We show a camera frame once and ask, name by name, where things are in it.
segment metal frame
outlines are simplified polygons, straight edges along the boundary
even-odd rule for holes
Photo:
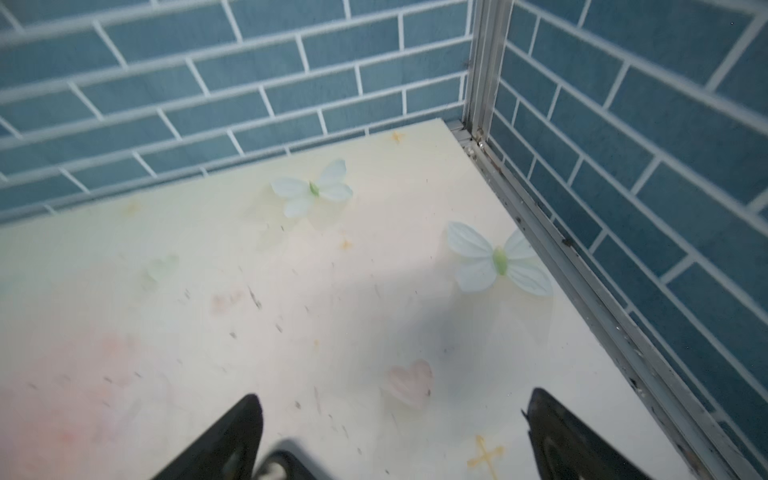
[[[457,140],[693,472],[700,478],[759,479],[656,347],[564,242],[503,159],[486,147],[513,0],[475,1],[465,130],[451,126]]]

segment pink heart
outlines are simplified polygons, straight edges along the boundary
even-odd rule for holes
[[[410,368],[395,366],[387,374],[386,391],[412,409],[423,409],[432,394],[435,377],[424,359],[418,359]]]

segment brick wall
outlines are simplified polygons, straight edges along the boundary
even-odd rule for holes
[[[767,18],[517,0],[489,141],[766,478]]]
[[[4,0],[0,222],[461,117],[472,0]]]

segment wall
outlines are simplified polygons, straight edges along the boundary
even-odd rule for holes
[[[0,221],[461,117],[472,0],[0,2]]]
[[[516,1],[489,142],[764,478],[767,18]]]

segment table surface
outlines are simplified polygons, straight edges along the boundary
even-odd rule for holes
[[[352,199],[285,218],[270,181],[337,158]],[[150,478],[255,392],[260,454],[295,438],[334,478],[538,478],[541,386],[693,478],[557,285],[459,290],[449,221],[516,228],[436,120],[0,229],[0,477]],[[382,390],[417,359],[422,410]]]

